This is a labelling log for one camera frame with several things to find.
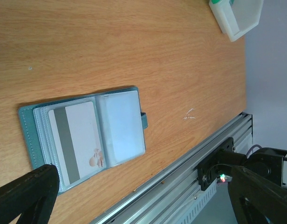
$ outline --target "gray floor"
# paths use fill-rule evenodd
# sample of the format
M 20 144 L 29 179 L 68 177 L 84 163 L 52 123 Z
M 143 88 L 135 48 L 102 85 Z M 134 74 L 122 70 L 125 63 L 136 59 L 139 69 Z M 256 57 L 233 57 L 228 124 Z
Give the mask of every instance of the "gray floor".
M 217 187 L 217 193 L 192 224 L 237 224 L 227 191 L 227 184 Z

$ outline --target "wire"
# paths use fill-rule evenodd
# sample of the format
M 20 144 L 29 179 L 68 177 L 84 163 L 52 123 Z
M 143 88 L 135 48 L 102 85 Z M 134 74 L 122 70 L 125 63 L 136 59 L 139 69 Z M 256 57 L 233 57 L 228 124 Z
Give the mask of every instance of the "wire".
M 221 166 L 232 167 L 232 165 L 225 164 L 225 163 L 218 163 L 218 164 L 215 164 L 215 165 L 211 166 L 211 167 L 208 169 L 208 171 L 206 172 L 206 180 L 207 180 L 207 183 L 208 183 L 208 184 L 210 184 L 210 183 L 208 182 L 208 180 L 210 179 L 209 174 L 211 173 L 211 170 L 212 170 L 214 167 L 220 166 L 220 165 L 221 165 Z
M 262 148 L 262 146 L 260 146 L 260 145 L 254 145 L 254 146 L 252 146 L 252 147 L 248 150 L 248 152 L 246 153 L 246 157 L 248 157 L 249 154 L 250 154 L 251 152 L 253 152 L 253 150 L 254 150 L 256 147 L 258 147 L 259 149 Z

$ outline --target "white stitching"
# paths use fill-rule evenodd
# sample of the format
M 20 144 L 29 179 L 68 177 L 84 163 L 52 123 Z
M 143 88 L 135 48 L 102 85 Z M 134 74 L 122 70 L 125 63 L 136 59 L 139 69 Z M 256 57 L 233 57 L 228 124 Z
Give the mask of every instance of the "white stitching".
M 31 149 L 32 149 L 32 154 L 33 154 L 33 159 L 34 159 L 34 161 L 35 161 L 35 165 L 36 165 L 36 167 L 38 167 L 38 166 L 37 166 L 37 161 L 36 161 L 36 159 L 35 159 L 35 155 L 34 155 L 34 150 L 33 150 L 32 142 L 31 142 L 31 139 L 30 139 L 30 135 L 29 135 L 29 133 L 28 133 L 27 123 L 26 123 L 26 119 L 24 118 L 23 111 L 21 111 L 21 113 L 22 113 L 22 117 L 23 117 L 24 125 L 26 126 L 26 131 L 27 131 L 28 141 L 29 141 L 30 146 L 31 146 Z

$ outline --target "gray stripe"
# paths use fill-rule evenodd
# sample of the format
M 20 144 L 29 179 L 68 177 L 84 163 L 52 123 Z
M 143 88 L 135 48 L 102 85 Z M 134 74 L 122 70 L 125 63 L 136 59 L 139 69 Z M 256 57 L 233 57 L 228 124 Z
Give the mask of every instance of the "gray stripe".
M 58 128 L 61 147 L 64 154 L 65 164 L 69 176 L 69 182 L 72 184 L 80 179 L 73 143 L 71 139 L 69 123 L 65 107 L 55 109 L 55 121 Z

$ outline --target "wooden tabletop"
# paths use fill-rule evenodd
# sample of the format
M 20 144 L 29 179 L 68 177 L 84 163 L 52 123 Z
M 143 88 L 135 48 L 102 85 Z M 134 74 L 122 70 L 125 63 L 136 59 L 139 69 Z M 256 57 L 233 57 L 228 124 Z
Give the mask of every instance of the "wooden tabletop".
M 244 110 L 244 40 L 205 0 L 0 0 L 0 186 L 32 169 L 20 106 L 131 85 L 146 154 L 59 196 L 51 223 L 90 222 Z

